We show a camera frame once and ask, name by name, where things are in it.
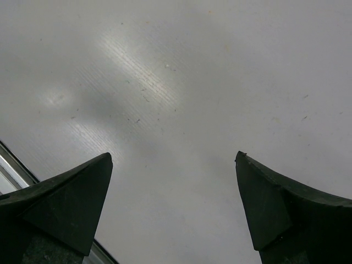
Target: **metal rail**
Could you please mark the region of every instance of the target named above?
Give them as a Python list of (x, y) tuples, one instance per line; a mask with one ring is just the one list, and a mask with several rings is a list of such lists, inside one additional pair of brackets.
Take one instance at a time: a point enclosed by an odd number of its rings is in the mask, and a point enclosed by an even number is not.
[[(38, 182), (28, 168), (4, 143), (0, 142), (0, 194), (11, 193)], [(83, 259), (82, 264), (118, 264), (118, 262), (94, 240), (90, 254)]]

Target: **white table surface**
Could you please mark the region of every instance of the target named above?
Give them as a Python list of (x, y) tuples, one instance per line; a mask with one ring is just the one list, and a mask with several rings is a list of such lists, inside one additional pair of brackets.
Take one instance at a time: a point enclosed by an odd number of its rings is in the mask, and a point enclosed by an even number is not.
[(261, 263), (237, 151), (352, 198), (350, 0), (2, 0), (0, 139), (42, 180), (109, 151), (121, 264)]

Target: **white surface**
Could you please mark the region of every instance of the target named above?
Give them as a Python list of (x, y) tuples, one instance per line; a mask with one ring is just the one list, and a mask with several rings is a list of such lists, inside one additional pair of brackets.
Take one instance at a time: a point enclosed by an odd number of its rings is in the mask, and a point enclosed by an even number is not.
[(236, 152), (352, 198), (351, 47), (350, 0), (3, 0), (0, 138), (40, 179), (113, 155), (121, 264), (258, 264)]

